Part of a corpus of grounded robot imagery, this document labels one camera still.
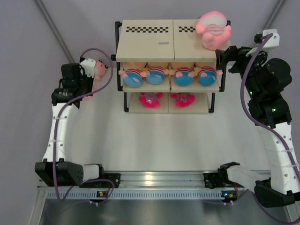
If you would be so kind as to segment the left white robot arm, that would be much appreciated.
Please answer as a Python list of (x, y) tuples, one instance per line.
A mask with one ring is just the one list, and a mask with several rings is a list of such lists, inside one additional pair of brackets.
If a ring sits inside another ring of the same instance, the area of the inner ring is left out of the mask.
[(105, 184), (106, 176), (100, 164), (80, 165), (72, 162), (72, 130), (81, 99), (69, 101), (95, 90), (94, 80), (107, 71), (99, 60), (84, 59), (80, 63), (61, 66), (62, 79), (52, 95), (52, 127), (42, 162), (35, 172), (46, 185), (80, 186), (90, 180), (95, 187)]

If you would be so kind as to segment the boy doll black hair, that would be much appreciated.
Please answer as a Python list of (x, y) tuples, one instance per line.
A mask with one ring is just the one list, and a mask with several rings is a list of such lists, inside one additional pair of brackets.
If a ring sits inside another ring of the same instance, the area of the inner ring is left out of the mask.
[(195, 62), (194, 72), (198, 77), (198, 82), (204, 86), (212, 86), (218, 76), (223, 74), (222, 70), (216, 69), (214, 62)]

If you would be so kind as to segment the boy doll blue pants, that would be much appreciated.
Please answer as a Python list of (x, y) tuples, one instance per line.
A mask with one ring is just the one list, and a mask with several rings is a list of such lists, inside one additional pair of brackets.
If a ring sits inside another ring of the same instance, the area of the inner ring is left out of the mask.
[(146, 72), (146, 81), (151, 85), (162, 84), (169, 75), (169, 62), (148, 62), (143, 70)]
[(142, 85), (143, 78), (147, 76), (144, 71), (146, 62), (121, 62), (122, 69), (118, 74), (123, 78), (123, 82), (130, 88), (139, 88)]

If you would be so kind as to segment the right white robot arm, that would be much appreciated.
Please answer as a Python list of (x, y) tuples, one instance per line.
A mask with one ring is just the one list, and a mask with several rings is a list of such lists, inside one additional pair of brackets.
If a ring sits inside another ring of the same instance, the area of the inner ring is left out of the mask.
[(255, 119), (270, 167), (270, 177), (248, 170), (239, 163), (221, 165), (219, 182), (237, 183), (249, 189), (265, 208), (282, 207), (300, 199), (300, 169), (291, 136), (291, 114), (282, 91), (292, 81), (289, 64), (259, 52), (246, 78), (250, 101), (244, 105)]

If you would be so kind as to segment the boy doll bald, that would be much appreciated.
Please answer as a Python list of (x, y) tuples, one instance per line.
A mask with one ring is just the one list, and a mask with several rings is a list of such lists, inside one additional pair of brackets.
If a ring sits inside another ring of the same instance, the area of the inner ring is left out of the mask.
[(169, 75), (173, 76), (178, 86), (188, 86), (196, 77), (194, 62), (171, 62), (170, 65)]

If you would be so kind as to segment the pink frog plush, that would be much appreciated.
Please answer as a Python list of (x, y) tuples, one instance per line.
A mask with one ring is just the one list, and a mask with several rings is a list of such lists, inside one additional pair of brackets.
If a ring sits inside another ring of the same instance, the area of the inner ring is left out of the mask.
[(94, 67), (94, 79), (100, 81), (101, 78), (106, 74), (108, 66), (105, 65), (101, 60), (97, 60)]
[(202, 15), (195, 24), (196, 33), (202, 35), (203, 46), (213, 51), (229, 41), (231, 30), (226, 16), (219, 11), (210, 11)]
[[(95, 90), (96, 90), (96, 89), (95, 89), (95, 86), (93, 86), (91, 91), (93, 92), (93, 91), (95, 91)], [(93, 98), (93, 94), (83, 97), (82, 100), (83, 100), (83, 101), (89, 101), (89, 100), (91, 100), (92, 98)]]

